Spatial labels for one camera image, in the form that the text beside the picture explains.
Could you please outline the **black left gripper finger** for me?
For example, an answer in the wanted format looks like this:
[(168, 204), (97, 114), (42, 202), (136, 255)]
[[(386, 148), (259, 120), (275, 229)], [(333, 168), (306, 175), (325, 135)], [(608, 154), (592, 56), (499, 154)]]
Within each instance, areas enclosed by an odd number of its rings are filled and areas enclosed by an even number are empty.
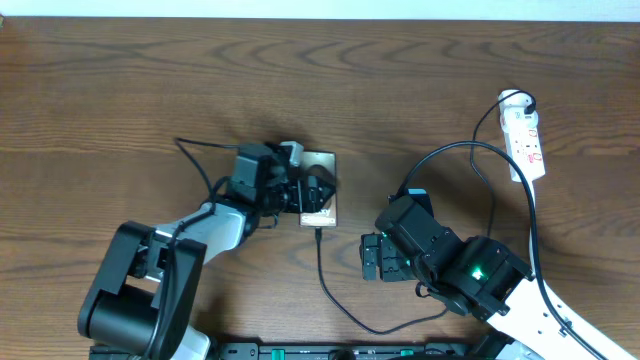
[(309, 169), (307, 186), (317, 190), (323, 198), (331, 198), (336, 192), (336, 179), (327, 169)]
[(310, 203), (307, 212), (311, 214), (330, 214), (333, 201), (334, 196), (316, 198)]

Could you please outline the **gold Galaxy smartphone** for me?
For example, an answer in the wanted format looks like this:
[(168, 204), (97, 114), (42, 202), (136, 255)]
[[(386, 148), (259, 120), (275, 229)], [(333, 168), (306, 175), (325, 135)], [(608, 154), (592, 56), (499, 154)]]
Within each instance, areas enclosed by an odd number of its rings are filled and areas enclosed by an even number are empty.
[[(332, 185), (337, 184), (336, 155), (333, 152), (304, 151), (301, 170)], [(338, 225), (337, 193), (334, 193), (318, 212), (300, 214), (299, 225), (308, 228), (335, 228)]]

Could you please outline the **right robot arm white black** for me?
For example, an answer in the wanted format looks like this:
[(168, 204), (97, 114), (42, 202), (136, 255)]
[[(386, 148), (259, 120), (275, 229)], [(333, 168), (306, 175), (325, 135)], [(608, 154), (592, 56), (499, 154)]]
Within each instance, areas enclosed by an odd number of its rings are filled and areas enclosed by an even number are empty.
[(575, 331), (606, 359), (630, 353), (586, 322), (550, 287), (540, 289), (530, 265), (485, 236), (461, 240), (433, 216), (416, 190), (395, 199), (361, 238), (363, 277), (416, 280), (452, 313), (472, 315), (543, 359), (589, 359)]

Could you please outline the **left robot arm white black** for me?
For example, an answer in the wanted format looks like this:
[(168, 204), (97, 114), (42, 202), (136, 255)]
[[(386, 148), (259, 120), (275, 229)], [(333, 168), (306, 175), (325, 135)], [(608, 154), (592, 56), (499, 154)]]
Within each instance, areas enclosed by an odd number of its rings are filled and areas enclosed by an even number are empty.
[(211, 339), (190, 324), (204, 265), (241, 245), (263, 218), (320, 213), (335, 203), (331, 152), (295, 141), (236, 146), (233, 172), (207, 179), (192, 214), (116, 230), (80, 308), (78, 333), (121, 359), (205, 359)]

